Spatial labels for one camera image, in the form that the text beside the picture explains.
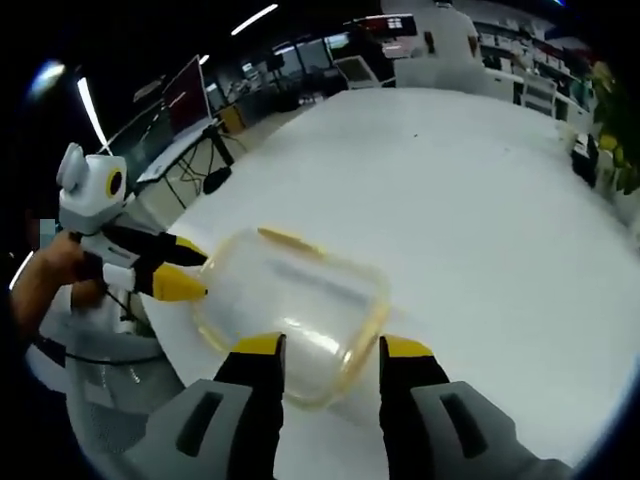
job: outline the yellow rim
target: yellow rim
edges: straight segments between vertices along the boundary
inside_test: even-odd
[[[111,193],[111,182],[113,181],[113,178],[118,173],[120,175],[122,175],[122,171],[119,168],[114,168],[113,170],[111,170],[111,173],[107,177],[107,184],[105,185],[105,191],[106,191],[106,194],[107,194],[107,198],[113,198],[115,196],[115,193]]]
[[[365,268],[359,264],[353,263],[350,260],[346,260],[336,256],[329,256],[326,251],[318,246],[309,244],[304,240],[294,237],[293,235],[283,234],[278,230],[271,228],[259,228],[257,232],[263,237],[272,241],[276,241],[281,245],[289,246],[297,251],[305,251],[312,253],[310,258],[318,261],[325,262],[328,258],[334,263],[341,264],[343,266],[349,266],[351,270],[356,270],[360,274],[371,275],[372,268]],[[215,250],[213,255],[209,257],[209,260],[202,266],[200,273],[202,274],[207,269],[213,269],[215,265],[223,258],[230,247],[235,243],[243,232],[236,233],[228,239],[222,241],[219,247]],[[377,297],[373,304],[369,315],[366,317],[362,324],[362,328],[355,336],[355,338],[349,344],[349,348],[343,355],[343,364],[340,371],[334,377],[332,386],[332,392],[322,395],[317,398],[307,398],[300,395],[296,395],[292,392],[287,392],[285,384],[284,395],[292,402],[296,403],[300,407],[308,409],[319,409],[327,406],[332,400],[336,400],[338,396],[344,394],[353,381],[357,378],[358,374],[362,370],[362,367],[366,363],[372,348],[377,343],[382,328],[389,318],[389,312],[391,310],[389,305],[389,288],[386,285],[386,281],[380,276],[375,275],[376,281],[380,285],[381,294]],[[224,340],[224,336],[220,332],[216,332],[214,328],[207,325],[200,314],[199,308],[193,309],[193,320],[198,328],[198,332],[204,337],[207,343],[215,350],[222,354],[229,354],[233,346],[230,342]]]

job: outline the white tabletop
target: white tabletop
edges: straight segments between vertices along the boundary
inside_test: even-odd
[[[456,92],[344,92],[249,153],[170,231],[212,250],[274,226],[379,266],[408,317],[386,330],[431,346],[535,454],[575,465],[634,372],[640,258],[571,172],[556,125]],[[182,381],[212,378],[220,359],[188,304],[144,304]],[[286,406],[277,478],[383,479],[385,465],[379,431]]]
[[[190,145],[198,141],[210,125],[215,125],[214,120],[204,118],[176,135],[173,143],[151,162],[147,169],[142,172],[138,180],[136,180],[136,183],[154,182],[162,178],[166,171],[173,166],[174,162],[184,154]]]

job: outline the gray floor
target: gray floor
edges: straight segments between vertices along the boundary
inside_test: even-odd
[[[247,152],[258,148],[280,127],[312,107],[313,104],[303,105],[293,112],[276,113],[240,134],[235,135],[235,140],[225,139],[229,152],[237,162],[242,162]],[[191,155],[192,153],[189,152],[186,158],[190,159]],[[209,167],[210,156],[211,142],[202,142],[198,146],[193,161],[191,162],[192,168],[196,172],[206,173]],[[216,151],[214,153],[212,170],[223,166],[224,163],[222,162],[220,154]],[[196,199],[196,189],[192,182],[180,180],[182,173],[183,170],[176,165],[169,171],[167,178],[178,196],[188,207]],[[139,195],[138,201],[151,217],[153,217],[155,222],[165,228],[170,227],[184,211],[165,181],[147,187]]]

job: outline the transparent plastic box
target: transparent plastic box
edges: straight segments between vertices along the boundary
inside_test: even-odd
[[[379,270],[265,228],[223,242],[198,279],[209,293],[194,321],[211,346],[226,355],[241,338],[286,334],[285,396],[310,409],[348,389],[389,312]]]

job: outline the black cable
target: black cable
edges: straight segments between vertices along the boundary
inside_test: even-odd
[[[201,175],[199,172],[196,172],[191,167],[191,163],[193,162],[193,159],[196,156],[196,152],[198,151],[198,147],[199,146],[200,146],[200,142],[196,143],[193,146],[193,149],[192,149],[193,151],[191,153],[191,158],[189,160],[185,159],[185,155],[183,155],[181,157],[181,160],[185,162],[185,166],[183,167],[182,174],[180,175],[180,181],[181,182],[193,182],[193,188],[195,189],[196,196],[198,196],[199,193],[200,193],[200,190],[202,190],[202,186],[200,186],[200,188],[198,189],[198,181],[200,181],[201,185],[202,185],[202,180],[200,180],[199,178],[196,178],[195,175],[199,175],[199,176],[204,176],[204,175]],[[185,178],[186,175],[190,175],[191,179]]]
[[[237,138],[232,137],[231,135],[227,135],[226,133],[220,133],[220,136],[221,136],[222,138],[227,138],[227,139],[229,139],[229,140],[233,140],[234,142],[237,142],[237,143],[242,147],[242,149],[245,151],[245,153],[249,151],[249,150],[247,149],[247,147],[244,145],[244,143],[242,143],[242,142],[241,142],[240,140],[238,140]]]
[[[126,312],[127,315],[129,315],[131,318],[133,318],[135,321],[139,322],[140,319],[138,317],[136,317],[132,312],[131,309],[129,307],[127,307],[124,303],[122,303],[120,300],[118,300],[115,295],[113,295],[109,289],[107,288],[107,295],[109,295],[118,305],[120,305],[122,307],[122,309]]]
[[[58,361],[61,353],[60,350],[65,349],[64,345],[61,345],[55,340],[51,340],[50,338],[46,338],[41,335],[38,335],[33,343],[47,357],[49,357],[51,360],[56,362],[58,365],[64,367],[64,365],[62,365],[62,363]],[[78,362],[90,363],[92,365],[108,365],[111,367],[124,367],[128,365],[139,365],[142,363],[149,363],[155,360],[160,360],[165,357],[165,354],[164,352],[162,352],[152,357],[134,358],[131,360],[98,360],[95,358],[83,357],[81,355],[74,355],[73,353],[67,352],[65,349],[64,356],[67,358],[72,358]]]
[[[216,145],[211,139],[211,156],[209,157],[209,168],[207,168],[207,176],[211,175],[211,167],[213,166],[213,156],[215,155]]]
[[[96,360],[94,358],[81,357],[79,355],[74,355],[73,353],[68,353],[68,352],[66,352],[64,356],[67,358],[73,358],[78,362],[90,363],[92,365],[109,365],[111,367],[124,367],[129,365],[140,365],[141,363],[149,363],[155,360],[160,360],[161,358],[165,357],[165,354],[161,353],[158,355],[154,355],[153,357],[134,358],[132,360]]]

